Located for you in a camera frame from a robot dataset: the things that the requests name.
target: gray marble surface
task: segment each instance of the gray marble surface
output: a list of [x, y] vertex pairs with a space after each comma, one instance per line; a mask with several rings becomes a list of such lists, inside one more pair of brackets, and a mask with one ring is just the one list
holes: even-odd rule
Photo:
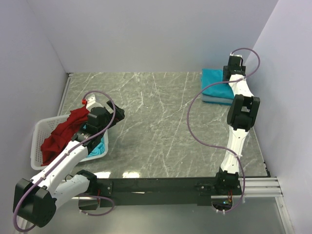
[[[108, 131], [109, 150], [103, 158], [79, 163], [86, 169], [120, 177], [215, 176], [225, 151], [196, 142], [186, 125], [188, 105], [200, 90], [200, 73], [74, 73], [61, 115], [81, 107], [90, 90], [107, 92], [125, 110], [125, 119]], [[96, 95], [101, 103], [107, 99]], [[226, 146], [228, 106], [203, 103], [190, 113], [191, 128], [201, 140]], [[266, 176], [265, 165], [251, 129], [243, 148], [246, 176]]]

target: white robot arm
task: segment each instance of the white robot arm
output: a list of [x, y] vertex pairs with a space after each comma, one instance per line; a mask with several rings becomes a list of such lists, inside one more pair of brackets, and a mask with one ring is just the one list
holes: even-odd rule
[[[250, 128], [254, 125], [260, 99], [254, 97], [244, 79], [245, 67], [242, 66], [240, 55], [230, 55], [228, 66], [224, 67], [223, 75], [223, 80], [240, 80], [229, 83], [234, 94], [234, 100], [227, 119], [230, 125], [227, 148], [236, 152], [240, 158], [245, 139]], [[229, 174], [239, 173], [238, 161], [233, 153], [226, 151], [220, 168]]]
[[[71, 198], [81, 193], [97, 193], [97, 176], [85, 170], [78, 172], [72, 179], [61, 184], [66, 175], [100, 143], [104, 134], [103, 130], [108, 126], [113, 116], [105, 107], [96, 102], [94, 95], [88, 98], [86, 104], [86, 108], [90, 111], [88, 120], [74, 134], [62, 153], [43, 171], [32, 177], [30, 181], [21, 179], [16, 184], [13, 211], [29, 188], [34, 184], [38, 184], [31, 190], [18, 209], [18, 216], [25, 218], [38, 227], [45, 226], [52, 219], [55, 211]], [[111, 101], [107, 102], [107, 104], [113, 108]], [[124, 110], [116, 105], [115, 108], [115, 118], [110, 127], [124, 119]], [[100, 132], [103, 133], [86, 141], [89, 137]], [[81, 142], [85, 143], [70, 152], [74, 146]], [[54, 170], [45, 177], [47, 171], [55, 165], [57, 166]]]

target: blue cloth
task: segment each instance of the blue cloth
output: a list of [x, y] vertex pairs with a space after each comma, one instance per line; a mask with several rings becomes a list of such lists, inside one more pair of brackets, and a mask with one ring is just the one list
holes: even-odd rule
[[[212, 69], [203, 69], [201, 77], [201, 89], [206, 86], [220, 82], [223, 80], [223, 71], [222, 70], [212, 70]], [[203, 92], [203, 95], [209, 95], [216, 98], [227, 98], [234, 99], [234, 94], [231, 87], [228, 84], [218, 84], [214, 85]]]
[[94, 148], [94, 150], [87, 157], [98, 156], [104, 152], [105, 152], [105, 144], [104, 137], [102, 137], [101, 142], [97, 145], [97, 147]]

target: folded towel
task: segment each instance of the folded towel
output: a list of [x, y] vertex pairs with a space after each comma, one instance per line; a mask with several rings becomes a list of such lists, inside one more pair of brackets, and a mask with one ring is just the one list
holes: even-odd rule
[[232, 99], [222, 98], [222, 97], [213, 97], [209, 95], [202, 95], [201, 100], [203, 102], [211, 103], [211, 104], [220, 104], [220, 105], [229, 105], [232, 104]]
[[94, 150], [87, 157], [98, 156], [104, 152], [105, 152], [104, 137], [102, 137], [101, 142], [97, 145], [97, 147], [94, 148]]
[[[222, 70], [203, 69], [201, 88], [223, 80]], [[223, 105], [231, 105], [234, 94], [228, 84], [218, 84], [206, 89], [202, 93], [202, 101]]]

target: white plastic basket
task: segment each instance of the white plastic basket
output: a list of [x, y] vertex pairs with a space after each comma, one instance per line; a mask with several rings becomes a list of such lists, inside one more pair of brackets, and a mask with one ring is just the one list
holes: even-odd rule
[[[69, 115], [45, 118], [45, 119], [40, 120], [35, 125], [33, 142], [31, 145], [31, 153], [30, 153], [30, 165], [34, 170], [43, 170], [46, 167], [46, 166], [41, 166], [42, 165], [42, 152], [40, 150], [40, 147], [43, 144], [44, 140], [51, 135], [51, 132], [54, 129], [56, 129], [57, 125], [65, 122], [68, 117]], [[81, 160], [81, 162], [100, 158], [107, 154], [107, 151], [108, 151], [107, 131], [104, 134], [104, 145], [105, 145], [104, 153], [97, 155], [97, 156], [86, 157], [83, 160]]]

